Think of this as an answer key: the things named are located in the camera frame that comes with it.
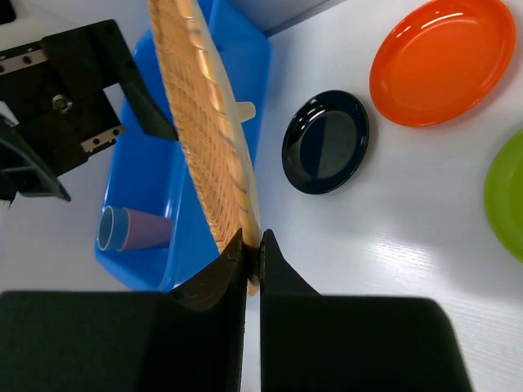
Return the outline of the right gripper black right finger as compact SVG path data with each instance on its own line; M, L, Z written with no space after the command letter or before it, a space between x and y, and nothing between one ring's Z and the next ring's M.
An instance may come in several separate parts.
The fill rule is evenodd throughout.
M448 316L433 300L318 293L261 243L264 391L469 391Z

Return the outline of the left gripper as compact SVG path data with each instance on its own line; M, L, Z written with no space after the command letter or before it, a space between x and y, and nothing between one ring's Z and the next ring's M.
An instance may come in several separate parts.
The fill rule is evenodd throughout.
M58 180L114 145L124 127L104 90L118 84L142 131L177 140L150 95L115 20L1 52L1 199L69 193Z

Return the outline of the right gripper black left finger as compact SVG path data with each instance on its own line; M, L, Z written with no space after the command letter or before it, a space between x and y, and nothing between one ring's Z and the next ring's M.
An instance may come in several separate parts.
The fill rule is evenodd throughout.
M236 234L170 292L4 292L1 388L237 391L245 290Z

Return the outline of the pink cup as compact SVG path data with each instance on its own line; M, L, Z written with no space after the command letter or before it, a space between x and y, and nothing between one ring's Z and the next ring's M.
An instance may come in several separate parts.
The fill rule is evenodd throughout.
M123 243L119 252L169 247L174 220L146 212L124 208L127 223L124 225Z

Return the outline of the large tan woven tray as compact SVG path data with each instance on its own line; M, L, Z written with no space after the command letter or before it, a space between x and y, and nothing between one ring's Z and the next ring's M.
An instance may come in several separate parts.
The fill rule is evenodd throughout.
M224 250L240 230L258 249L261 217L242 128L255 106L235 99L196 1L151 1L149 9L169 108L215 244Z

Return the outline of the green plate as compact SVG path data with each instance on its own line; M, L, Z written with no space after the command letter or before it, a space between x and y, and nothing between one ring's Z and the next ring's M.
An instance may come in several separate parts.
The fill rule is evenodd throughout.
M484 209L497 240L522 262L522 131L507 141L489 167Z

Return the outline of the orange plate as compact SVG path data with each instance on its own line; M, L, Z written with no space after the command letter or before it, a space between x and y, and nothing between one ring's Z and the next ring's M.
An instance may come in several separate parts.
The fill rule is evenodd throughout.
M369 74L373 104L403 126L449 121L498 84L515 46L516 24L503 2L427 2L379 47Z

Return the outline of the blue cup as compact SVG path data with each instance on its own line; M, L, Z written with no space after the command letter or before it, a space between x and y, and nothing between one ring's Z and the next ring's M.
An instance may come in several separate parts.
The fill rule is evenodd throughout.
M125 208L105 207L97 233L97 244L102 251L118 251L122 248L128 231L128 215Z

